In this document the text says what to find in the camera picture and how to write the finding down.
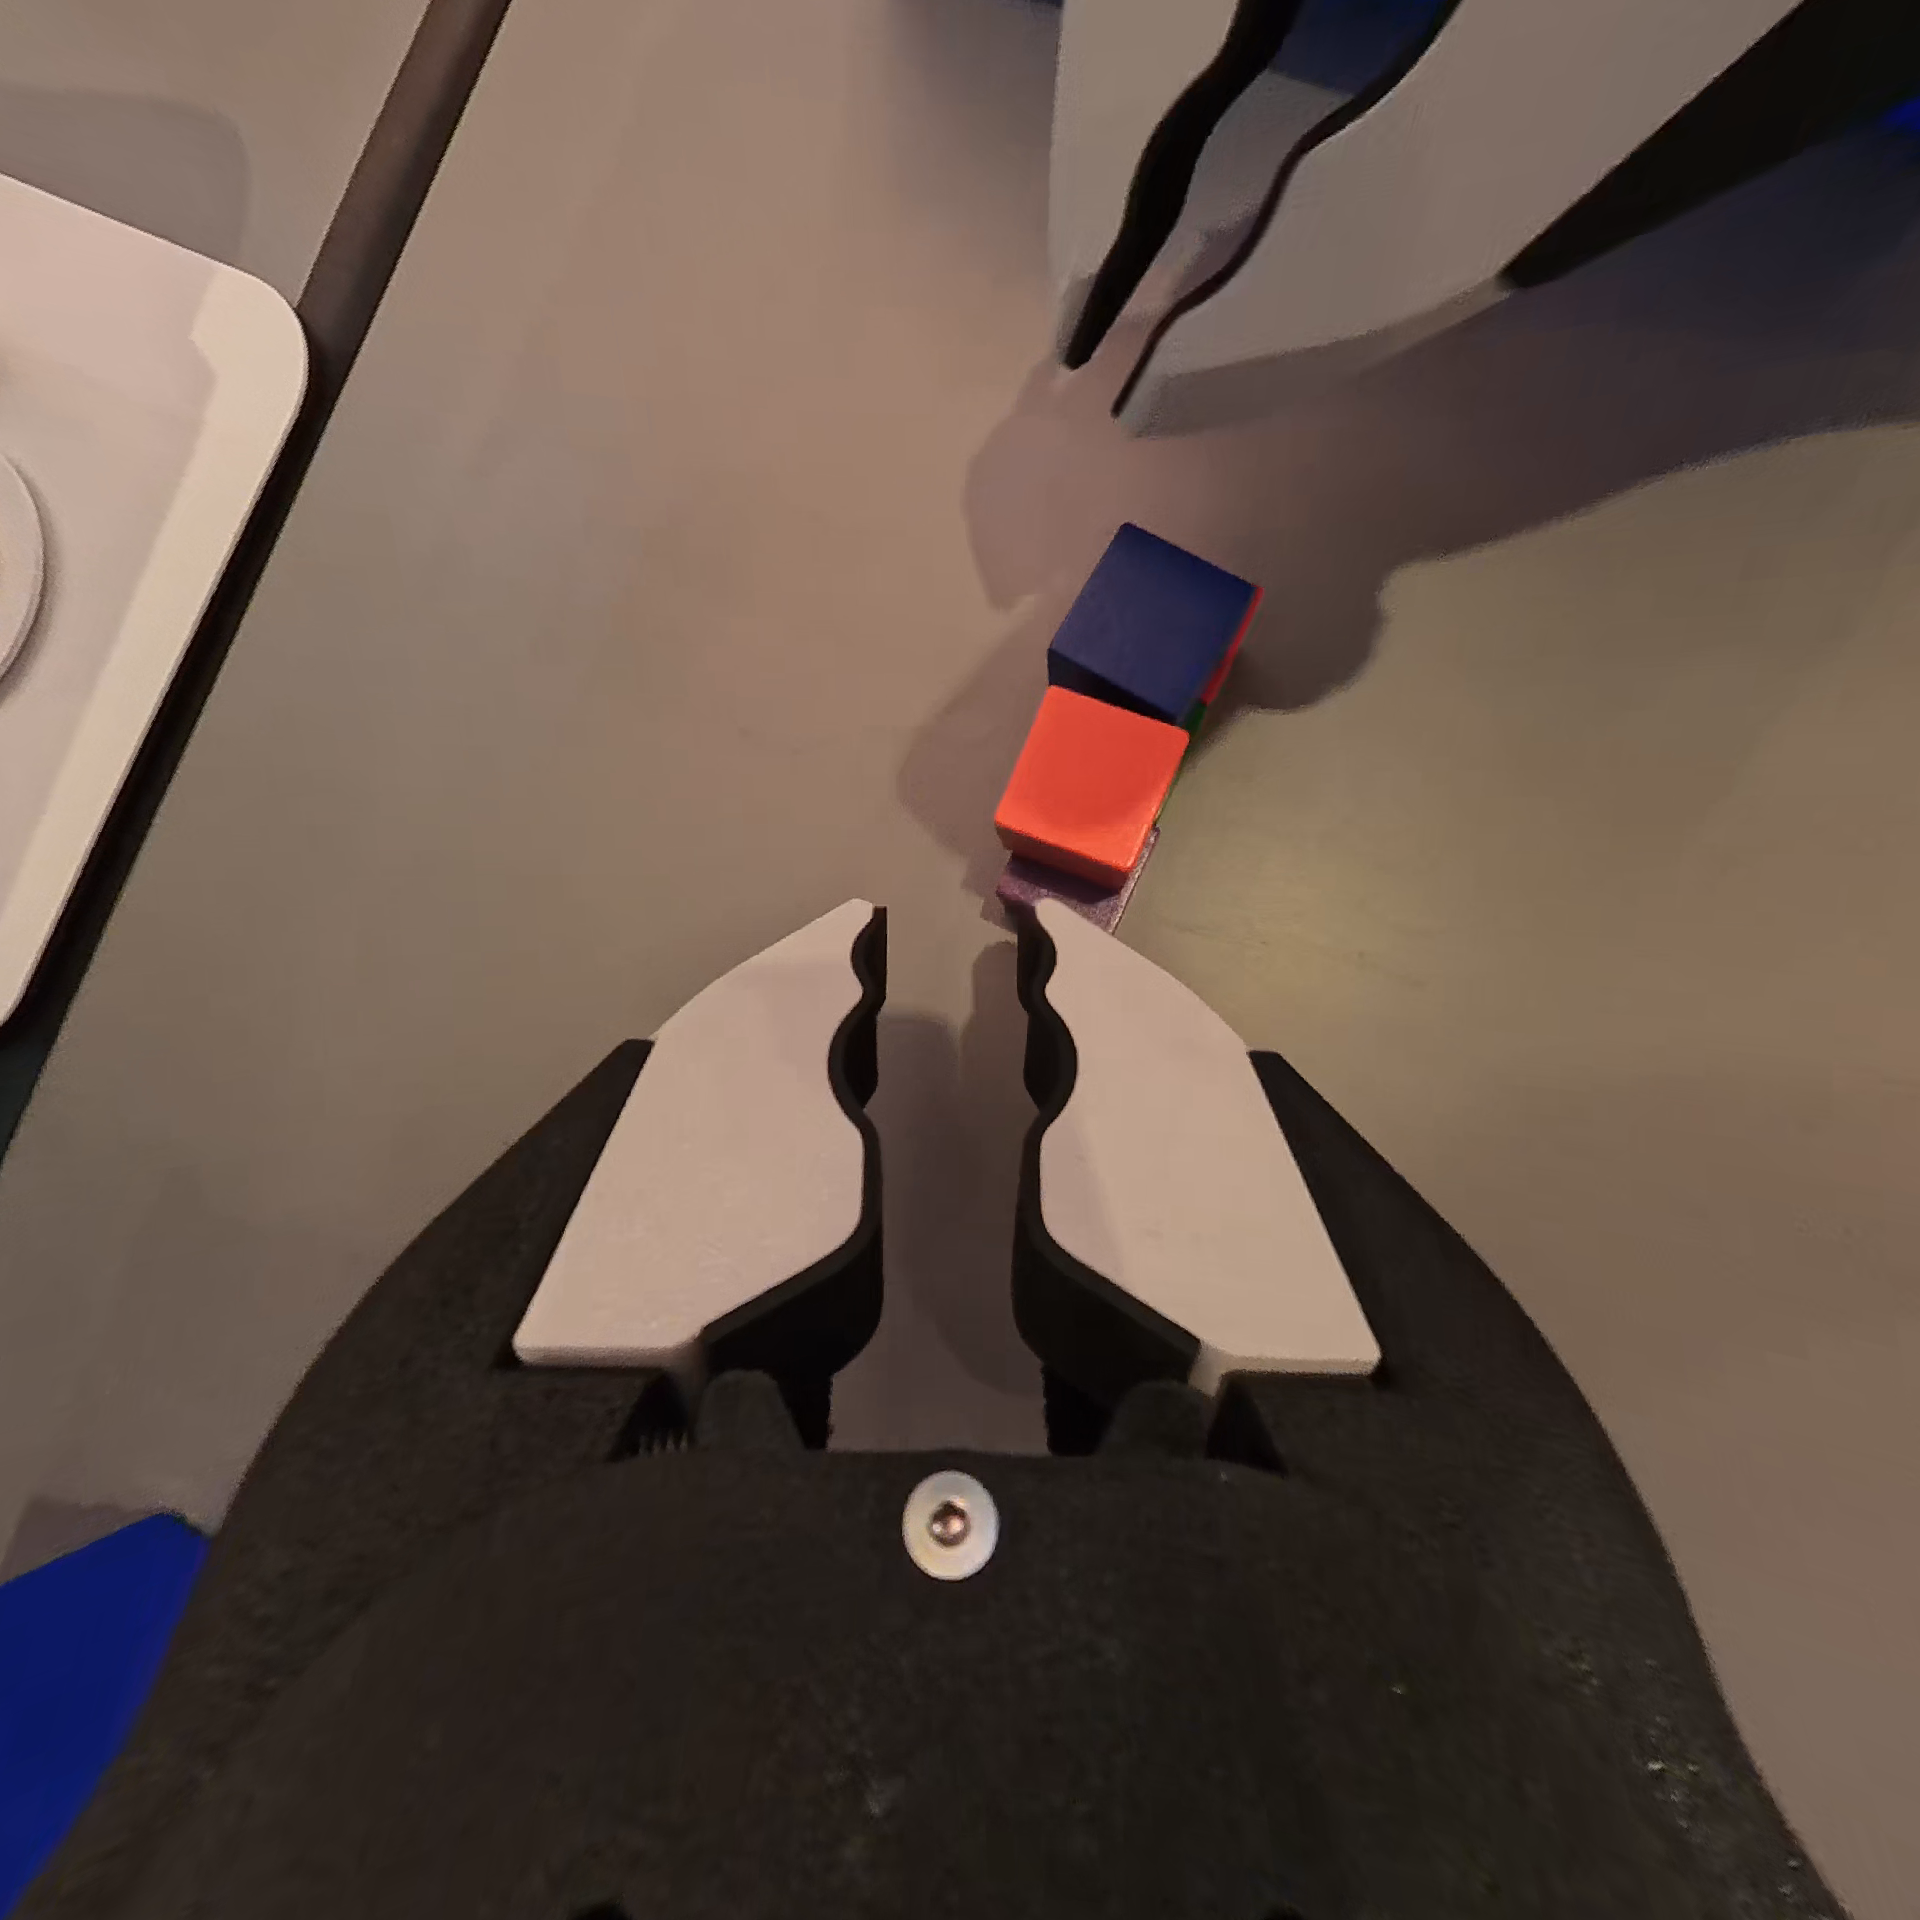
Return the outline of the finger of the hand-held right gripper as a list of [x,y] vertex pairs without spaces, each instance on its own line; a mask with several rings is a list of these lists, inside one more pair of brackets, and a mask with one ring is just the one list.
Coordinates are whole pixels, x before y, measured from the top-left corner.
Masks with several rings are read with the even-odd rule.
[[1081,367],[1175,233],[1201,158],[1293,2],[1069,2],[1047,158],[1055,350]]
[[1465,2],[1282,161],[1216,282],[1169,311],[1117,418],[1238,418],[1501,298],[1506,264],[1790,2]]

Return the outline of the red wooden cube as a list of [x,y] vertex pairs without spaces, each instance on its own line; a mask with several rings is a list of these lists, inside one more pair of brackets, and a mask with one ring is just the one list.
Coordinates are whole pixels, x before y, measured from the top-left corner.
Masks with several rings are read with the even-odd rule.
[[1215,660],[1210,679],[1202,687],[1202,695],[1201,695],[1202,706],[1210,709],[1216,702],[1219,692],[1223,689],[1223,686],[1225,686],[1225,680],[1229,680],[1229,677],[1231,677],[1231,671],[1233,671],[1233,666],[1240,658],[1247,633],[1250,631],[1250,626],[1255,622],[1255,615],[1262,605],[1262,598],[1265,598],[1265,589],[1261,585],[1253,585],[1249,596],[1247,596],[1245,607],[1238,615],[1238,622],[1233,626],[1233,634],[1231,634],[1229,645],[1223,647],[1223,652],[1219,654],[1219,658]]

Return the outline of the dark blue wooden cube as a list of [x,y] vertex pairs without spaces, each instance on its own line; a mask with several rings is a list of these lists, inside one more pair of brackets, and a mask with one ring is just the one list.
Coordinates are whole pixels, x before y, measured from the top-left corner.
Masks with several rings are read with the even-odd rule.
[[1253,585],[1125,521],[1047,645],[1047,684],[1184,727]]

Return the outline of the orange wooden cube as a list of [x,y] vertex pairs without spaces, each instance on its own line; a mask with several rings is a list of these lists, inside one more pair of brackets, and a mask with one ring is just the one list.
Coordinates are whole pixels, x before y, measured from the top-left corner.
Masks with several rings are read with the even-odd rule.
[[1159,822],[1192,735],[1184,727],[1049,686],[993,822],[1018,856],[1118,889]]

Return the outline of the purple wooden cube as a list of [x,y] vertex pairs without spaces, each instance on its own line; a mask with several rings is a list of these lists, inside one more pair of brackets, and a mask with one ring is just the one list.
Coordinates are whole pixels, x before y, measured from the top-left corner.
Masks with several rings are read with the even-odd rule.
[[995,882],[995,901],[1007,910],[1007,914],[1035,910],[1043,901],[1055,901],[1080,914],[1080,919],[1113,935],[1128,905],[1135,901],[1137,886],[1146,876],[1159,841],[1162,826],[1152,825],[1131,871],[1117,886],[1051,869],[1034,856],[1010,855]]

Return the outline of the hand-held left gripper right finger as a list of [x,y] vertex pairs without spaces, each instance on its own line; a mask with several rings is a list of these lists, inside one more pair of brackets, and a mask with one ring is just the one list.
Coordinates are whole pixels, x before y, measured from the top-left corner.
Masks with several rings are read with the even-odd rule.
[[1371,1376],[1381,1342],[1235,1025],[1056,901],[1024,912],[1018,992],[1014,1305],[1043,1370],[1095,1407]]

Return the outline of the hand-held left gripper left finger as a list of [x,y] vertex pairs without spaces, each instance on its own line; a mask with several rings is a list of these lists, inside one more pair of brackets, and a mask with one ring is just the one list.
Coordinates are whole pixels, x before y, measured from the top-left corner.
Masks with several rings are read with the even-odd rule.
[[640,1369],[696,1398],[770,1376],[798,1425],[883,1309],[888,916],[851,897],[665,1020],[515,1335],[529,1367]]

